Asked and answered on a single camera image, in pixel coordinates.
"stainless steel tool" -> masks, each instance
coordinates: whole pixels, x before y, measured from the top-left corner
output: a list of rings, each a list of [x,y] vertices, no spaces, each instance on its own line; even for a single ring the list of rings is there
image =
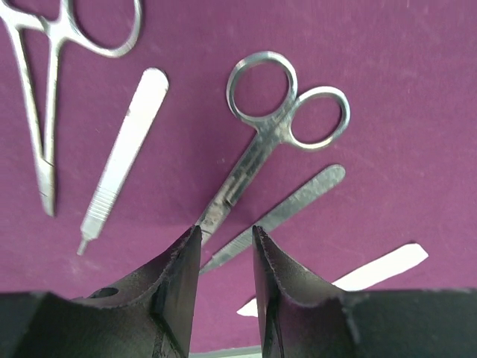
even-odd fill
[[[159,69],[146,69],[142,74],[81,225],[83,239],[78,255],[98,238],[168,88],[168,79]]]
[[[244,71],[264,62],[276,63],[282,67],[288,78],[288,93],[283,103],[273,113],[263,117],[249,116],[236,106],[234,99],[236,84]],[[347,128],[350,123],[350,104],[342,91],[328,86],[315,87],[297,97],[297,88],[297,74],[294,67],[281,54],[275,52],[252,54],[233,68],[226,90],[229,108],[237,118],[254,127],[257,134],[196,223],[202,229],[202,245],[221,226],[263,163],[280,143],[286,142],[306,151],[319,151],[336,141]],[[341,108],[341,118],[335,130],[325,139],[316,143],[303,143],[293,135],[291,123],[297,110],[312,98],[334,99]]]
[[[72,0],[61,0],[60,15],[54,21],[43,16],[25,13],[0,0],[0,17],[3,19],[13,45],[16,62],[30,129],[31,145],[34,153],[37,183],[44,211],[54,216],[55,181],[54,181],[54,126],[57,108],[57,82],[60,66],[60,53],[63,45],[72,41],[90,51],[106,57],[120,57],[128,53],[136,44],[141,28],[142,7],[140,0],[134,0],[134,23],[129,37],[117,48],[103,48],[91,41],[79,29],[76,23]],[[31,83],[30,66],[28,65],[22,30],[43,32],[50,40],[48,58],[48,77],[46,84],[45,133],[42,141],[38,120],[37,103]]]

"purple fabric background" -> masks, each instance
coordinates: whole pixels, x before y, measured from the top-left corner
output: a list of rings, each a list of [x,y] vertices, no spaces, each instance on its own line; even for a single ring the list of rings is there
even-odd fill
[[[53,18],[58,0],[18,0]],[[57,126],[57,218],[43,213],[10,41],[0,30],[0,290],[89,295],[170,245],[193,224],[254,135],[236,120],[224,91],[233,66],[273,50],[295,66],[299,91],[343,90],[351,124],[333,145],[306,153],[281,145],[213,236],[207,258],[330,163],[344,182],[272,233],[293,257],[327,280],[407,242],[430,258],[380,289],[477,286],[475,165],[477,3],[369,0],[146,0],[142,35],[120,59],[69,43],[63,52]],[[131,0],[77,1],[93,38],[120,43]],[[41,116],[47,39],[26,43]],[[76,256],[80,223],[142,71],[159,67],[167,98],[101,238]],[[254,69],[240,103],[253,112],[277,103],[285,78]],[[310,103],[301,139],[329,130],[330,103]],[[236,315],[254,295],[247,251],[199,280],[192,351],[259,344],[254,318]]]

